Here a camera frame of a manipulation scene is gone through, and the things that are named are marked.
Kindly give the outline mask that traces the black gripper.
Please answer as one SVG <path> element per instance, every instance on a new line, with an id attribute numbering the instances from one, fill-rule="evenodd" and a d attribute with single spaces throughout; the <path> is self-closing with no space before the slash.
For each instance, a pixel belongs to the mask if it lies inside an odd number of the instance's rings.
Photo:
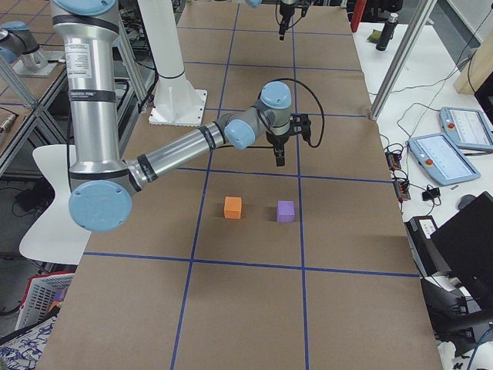
<path id="1" fill-rule="evenodd" d="M 279 13 L 283 16 L 279 24 L 279 39 L 280 41 L 283 41 L 288 29 L 287 17 L 292 17 L 295 10 L 300 9 L 301 17 L 303 18 L 310 7 L 310 0 L 279 0 L 279 6 Z"/>
<path id="2" fill-rule="evenodd" d="M 286 128 L 287 130 L 280 134 L 275 134 L 273 130 L 266 132 L 267 141 L 273 145 L 277 167 L 285 166 L 284 145 L 289 138 L 301 135 L 303 140 L 310 144 L 310 118 L 307 114 L 292 113 Z"/>

